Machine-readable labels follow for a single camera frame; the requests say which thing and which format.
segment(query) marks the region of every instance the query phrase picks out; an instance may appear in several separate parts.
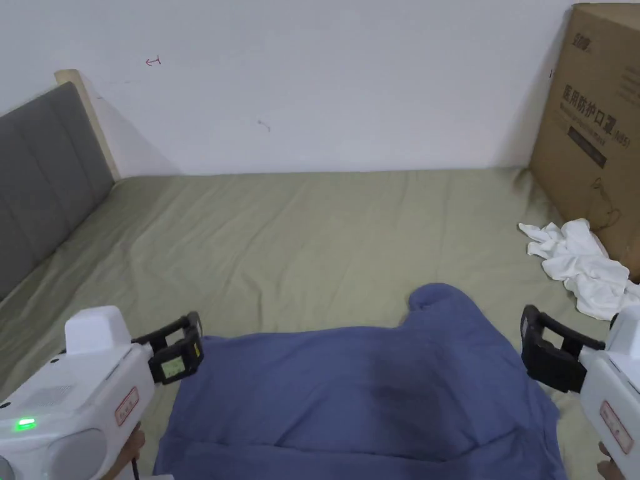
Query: gray upholstered headboard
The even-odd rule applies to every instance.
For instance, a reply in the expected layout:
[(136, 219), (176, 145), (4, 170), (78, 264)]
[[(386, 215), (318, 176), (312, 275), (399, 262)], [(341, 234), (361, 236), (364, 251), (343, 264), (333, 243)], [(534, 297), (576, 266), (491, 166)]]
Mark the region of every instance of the gray upholstered headboard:
[(72, 83), (0, 117), (0, 300), (67, 239), (112, 186)]

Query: white wall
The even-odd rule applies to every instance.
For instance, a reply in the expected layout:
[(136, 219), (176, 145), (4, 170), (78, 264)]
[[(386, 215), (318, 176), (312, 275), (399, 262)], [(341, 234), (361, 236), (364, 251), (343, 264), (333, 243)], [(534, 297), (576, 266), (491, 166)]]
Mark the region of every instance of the white wall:
[(124, 176), (525, 165), (571, 3), (3, 0), (0, 109), (79, 69)]

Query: white robotic handheld device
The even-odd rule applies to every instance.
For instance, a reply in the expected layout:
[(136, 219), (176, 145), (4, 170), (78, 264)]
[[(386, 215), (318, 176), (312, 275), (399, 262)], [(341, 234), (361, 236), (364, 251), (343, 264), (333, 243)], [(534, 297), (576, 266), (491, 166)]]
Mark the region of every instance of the white robotic handheld device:
[[(180, 330), (184, 338), (167, 345), (167, 336)], [(66, 351), (0, 404), (0, 479), (100, 479), (156, 385), (195, 373), (203, 358), (201, 335), (195, 312), (136, 340), (116, 307), (82, 310), (69, 319)], [(135, 466), (118, 480), (130, 478), (138, 478)]]
[[(611, 322), (606, 342), (581, 335), (529, 305), (520, 323), (522, 360), (529, 376), (580, 403), (627, 480), (640, 479), (640, 306)], [(563, 338), (543, 339), (545, 328)]]

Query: red label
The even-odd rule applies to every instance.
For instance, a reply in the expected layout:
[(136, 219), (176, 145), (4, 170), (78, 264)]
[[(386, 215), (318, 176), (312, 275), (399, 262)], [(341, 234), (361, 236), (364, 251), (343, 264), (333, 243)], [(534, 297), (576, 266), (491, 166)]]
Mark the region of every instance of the red label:
[(140, 395), (138, 394), (138, 388), (133, 387), (129, 392), (129, 395), (124, 397), (120, 406), (116, 409), (116, 423), (118, 427), (122, 426), (127, 417), (133, 412), (133, 409), (140, 401)]
[(629, 435), (629, 432), (616, 415), (616, 412), (613, 411), (613, 408), (611, 408), (611, 405), (609, 405), (609, 402), (606, 400), (602, 402), (602, 406), (600, 407), (600, 416), (607, 424), (607, 427), (609, 427), (609, 430), (611, 430), (611, 435), (616, 439), (622, 451), (625, 455), (628, 455), (634, 447), (634, 439), (631, 438), (631, 435)]

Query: box logo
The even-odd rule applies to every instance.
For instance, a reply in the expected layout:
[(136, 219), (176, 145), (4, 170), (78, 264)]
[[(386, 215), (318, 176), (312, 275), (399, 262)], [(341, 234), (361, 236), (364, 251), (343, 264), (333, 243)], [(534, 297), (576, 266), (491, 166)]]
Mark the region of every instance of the box logo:
[(574, 47), (579, 48), (580, 50), (586, 52), (589, 45), (591, 45), (591, 39), (588, 36), (584, 36), (582, 33), (578, 32), (575, 34), (573, 38), (573, 42), (571, 43)]

